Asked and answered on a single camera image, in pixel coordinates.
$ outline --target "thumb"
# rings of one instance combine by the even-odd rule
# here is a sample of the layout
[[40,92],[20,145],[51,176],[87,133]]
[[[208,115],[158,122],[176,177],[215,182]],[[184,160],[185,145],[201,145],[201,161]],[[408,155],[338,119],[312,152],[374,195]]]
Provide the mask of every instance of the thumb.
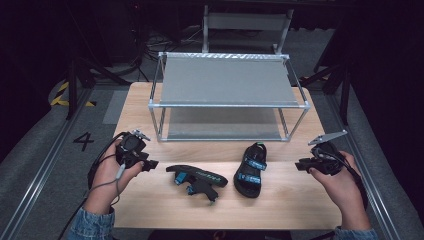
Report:
[[310,168],[309,173],[320,183],[323,183],[326,177],[322,172],[316,170],[315,168]]
[[136,177],[141,172],[141,170],[143,170],[143,166],[144,166],[143,162],[138,162],[134,164],[134,166],[132,166],[131,168],[127,169],[127,173],[130,177],[130,180]]

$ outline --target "controller cable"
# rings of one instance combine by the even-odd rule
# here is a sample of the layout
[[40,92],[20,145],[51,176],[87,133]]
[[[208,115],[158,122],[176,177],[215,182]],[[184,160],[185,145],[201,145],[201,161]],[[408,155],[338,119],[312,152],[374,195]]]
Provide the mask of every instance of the controller cable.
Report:
[[[94,164],[97,164],[97,165],[100,165],[104,160],[106,160],[106,159],[108,159],[108,158],[110,158],[110,157],[114,157],[114,156],[116,156],[116,154],[111,154],[111,155],[109,155],[109,156],[106,156],[106,157],[104,157],[104,158],[101,158],[102,156],[103,156],[103,154],[106,152],[106,150],[119,138],[119,137],[121,137],[123,135],[123,133],[120,133],[120,134],[118,134],[118,135],[116,135],[114,138],[112,138],[112,140],[103,148],[103,150],[100,152],[100,154],[98,155],[98,157],[96,158],[96,160],[94,161]],[[118,187],[118,181],[119,181],[119,179],[121,179],[121,176],[122,176],[122,174],[123,174],[123,172],[124,172],[124,170],[125,170],[125,163],[123,163],[121,166],[120,166],[120,168],[119,168],[119,170],[118,170],[118,172],[117,172],[117,174],[116,174],[116,176],[115,176],[115,179],[113,180],[113,181],[110,181],[110,182],[106,182],[106,183],[102,183],[102,184],[100,184],[100,185],[97,185],[97,186],[94,186],[94,187],[92,187],[88,192],[86,192],[85,194],[84,194],[84,199],[82,200],[82,202],[78,205],[78,207],[77,207],[77,209],[74,211],[74,213],[72,214],[72,216],[69,218],[69,220],[68,220],[68,222],[66,223],[66,225],[64,226],[64,228],[62,229],[62,231],[61,231],[61,233],[60,233],[60,235],[59,235],[59,237],[57,238],[58,240],[60,240],[60,239],[62,239],[62,237],[63,237],[63,235],[65,234],[65,232],[66,232],[66,229],[68,228],[68,226],[69,226],[69,224],[71,224],[71,222],[72,222],[72,220],[74,219],[74,217],[75,217],[75,215],[78,213],[78,211],[79,211],[79,209],[84,205],[84,203],[87,201],[87,198],[88,198],[88,195],[90,195],[90,193],[94,190],[94,189],[97,189],[97,188],[99,188],[99,187],[102,187],[102,186],[106,186],[106,185],[109,185],[109,184],[113,184],[113,183],[116,183],[116,192],[118,193],[118,196],[117,196],[117,200],[115,201],[115,202],[113,202],[112,204],[111,204],[111,206],[113,206],[113,205],[115,205],[116,203],[118,203],[119,202],[119,200],[120,200],[120,198],[121,198],[121,196],[120,196],[120,194],[119,194],[119,187]]]
[[[359,175],[359,174],[355,171],[355,169],[354,169],[352,166],[350,166],[350,164],[349,164],[349,162],[346,160],[346,158],[340,159],[340,158],[339,158],[339,157],[337,157],[336,155],[331,154],[331,153],[327,153],[327,152],[324,152],[324,151],[322,151],[322,152],[320,152],[320,153],[325,154],[325,155],[328,155],[328,156],[330,156],[330,157],[334,158],[335,160],[337,160],[338,162],[340,162],[341,164],[343,164],[343,166],[344,166],[344,167],[346,167],[346,169],[349,171],[349,173],[350,173],[350,174],[352,174],[353,179],[354,179],[354,181],[355,181],[355,183],[356,183],[356,186],[358,187],[359,192],[361,193],[362,203],[363,203],[363,205],[364,205],[364,209],[366,210],[366,209],[367,209],[367,207],[368,207],[368,196],[367,196],[367,192],[366,192],[366,189],[365,189],[364,183],[362,182],[362,178],[361,178],[361,176],[360,176],[360,175]],[[318,236],[318,237],[312,238],[312,239],[310,239],[310,240],[322,240],[322,239],[327,239],[327,238],[333,237],[335,234],[336,234],[336,233],[335,233],[334,231],[331,231],[331,232],[329,232],[329,233],[326,233],[326,234],[324,234],[324,235],[321,235],[321,236]]]

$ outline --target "tripod leg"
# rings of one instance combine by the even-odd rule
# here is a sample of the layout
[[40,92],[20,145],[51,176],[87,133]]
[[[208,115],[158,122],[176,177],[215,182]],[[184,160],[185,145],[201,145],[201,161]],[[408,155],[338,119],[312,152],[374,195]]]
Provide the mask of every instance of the tripod leg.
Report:
[[342,84],[342,96],[340,99],[340,117],[342,118],[343,124],[348,125],[347,122],[347,106],[349,101],[349,90],[350,90],[350,74],[346,68],[345,78]]
[[328,74],[331,74],[332,72],[334,72],[338,68],[339,68],[339,65],[335,65],[335,66],[328,67],[324,70],[321,70],[321,71],[315,73],[314,75],[310,76],[308,79],[302,81],[302,83],[300,85],[302,85],[302,87],[306,87],[309,84],[327,76]]
[[84,65],[86,65],[89,68],[92,68],[96,71],[98,71],[99,73],[105,75],[106,77],[110,78],[111,80],[115,81],[116,83],[118,83],[119,85],[130,85],[130,82],[125,81],[124,79],[116,76],[115,74],[109,72],[108,70],[106,70],[105,68],[98,66],[97,64],[90,62],[84,58],[79,58],[80,62]]
[[69,83],[69,109],[66,120],[71,119],[77,109],[77,77],[75,74],[75,61],[71,61],[68,68],[68,83]]
[[83,88],[93,88],[96,85],[90,68],[81,61],[75,61],[75,74]]
[[336,92],[345,77],[344,69],[345,67],[340,67],[331,73],[327,82],[322,87],[324,94],[334,94]]

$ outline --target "yellow tape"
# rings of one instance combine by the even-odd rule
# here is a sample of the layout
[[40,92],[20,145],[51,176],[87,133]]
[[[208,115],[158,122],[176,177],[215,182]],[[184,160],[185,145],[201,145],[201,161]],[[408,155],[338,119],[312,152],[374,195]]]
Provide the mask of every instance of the yellow tape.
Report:
[[[69,101],[60,100],[62,98],[63,93],[68,88],[68,86],[69,86],[69,82],[68,80],[65,80],[62,86],[60,86],[59,90],[57,91],[55,98],[50,103],[50,106],[54,106],[54,105],[69,106]],[[88,101],[85,104],[86,107],[95,107],[96,105],[97,105],[97,102],[95,101]]]

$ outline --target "finger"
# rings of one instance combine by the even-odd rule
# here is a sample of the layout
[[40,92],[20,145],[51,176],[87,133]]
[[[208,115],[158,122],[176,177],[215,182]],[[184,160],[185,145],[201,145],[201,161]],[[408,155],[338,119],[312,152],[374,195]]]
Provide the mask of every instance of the finger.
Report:
[[343,155],[343,157],[345,157],[346,161],[348,161],[348,163],[350,165],[355,165],[355,158],[350,155],[349,153],[345,152],[345,151],[339,151],[341,155]]
[[143,170],[143,166],[144,166],[143,162],[138,162],[138,163],[134,164],[134,166],[127,169],[128,174],[131,177],[136,177]]
[[309,173],[321,184],[324,183],[326,181],[327,177],[328,177],[315,168],[310,168]]
[[116,153],[116,147],[119,145],[119,143],[122,141],[122,139],[115,140],[107,149],[104,154],[104,156],[110,156]]

